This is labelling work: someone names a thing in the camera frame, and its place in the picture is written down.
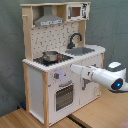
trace oven door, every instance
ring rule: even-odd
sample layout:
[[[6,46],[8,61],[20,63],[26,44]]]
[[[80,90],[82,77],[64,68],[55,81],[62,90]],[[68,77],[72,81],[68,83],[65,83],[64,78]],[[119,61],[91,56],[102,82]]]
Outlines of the oven door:
[[[79,108],[79,81],[68,78],[49,87],[50,125]]]
[[[67,21],[82,18],[82,4],[67,5]]]

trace oven window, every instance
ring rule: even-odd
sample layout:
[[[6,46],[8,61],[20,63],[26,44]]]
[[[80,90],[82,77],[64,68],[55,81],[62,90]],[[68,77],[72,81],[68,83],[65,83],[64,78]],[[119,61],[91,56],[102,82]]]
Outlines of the oven window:
[[[72,17],[80,16],[81,7],[72,7]]]
[[[56,111],[73,103],[73,85],[56,92]]]

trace backsplash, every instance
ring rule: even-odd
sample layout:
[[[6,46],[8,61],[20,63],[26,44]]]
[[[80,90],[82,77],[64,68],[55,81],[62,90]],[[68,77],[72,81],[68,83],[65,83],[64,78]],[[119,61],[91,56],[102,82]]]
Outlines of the backsplash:
[[[42,56],[45,50],[66,50],[70,37],[78,33],[79,22],[51,25],[48,27],[35,27],[32,29],[33,58]],[[78,36],[73,38],[73,43],[78,46]]]

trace wooden frame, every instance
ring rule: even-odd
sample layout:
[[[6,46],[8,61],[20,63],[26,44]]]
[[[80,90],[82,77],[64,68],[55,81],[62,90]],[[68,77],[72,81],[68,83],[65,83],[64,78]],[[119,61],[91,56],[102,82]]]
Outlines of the wooden frame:
[[[104,53],[102,53],[102,63],[101,63],[101,68],[104,66]],[[99,87],[99,96],[101,96],[101,85]]]
[[[43,72],[44,126],[49,128],[48,72]]]
[[[29,89],[29,74],[28,65],[23,63],[24,67],[24,81],[25,81],[25,95],[26,95],[26,111],[30,111],[30,89]]]
[[[32,48],[32,37],[31,31],[35,26],[33,25],[33,20],[37,18],[37,12],[34,15],[33,11],[39,11],[38,8],[44,5],[55,5],[57,6],[57,15],[67,22],[79,21],[78,32],[82,35],[82,42],[78,39],[78,46],[85,46],[85,31],[86,31],[86,20],[73,20],[66,21],[66,6],[67,4],[77,4],[77,3],[91,3],[91,2],[69,2],[69,3],[45,3],[45,4],[21,4],[22,6],[22,17],[23,17],[23,31],[24,31],[24,45],[25,45],[25,57],[26,59],[33,61],[33,48]]]

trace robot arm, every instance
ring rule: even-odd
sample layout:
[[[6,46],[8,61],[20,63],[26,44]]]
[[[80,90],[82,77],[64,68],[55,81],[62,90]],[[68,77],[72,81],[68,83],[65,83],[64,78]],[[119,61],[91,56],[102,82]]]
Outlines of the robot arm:
[[[113,93],[128,92],[128,83],[125,82],[126,68],[123,68],[118,62],[111,63],[108,70],[75,64],[71,65],[71,70],[84,79],[106,87]]]

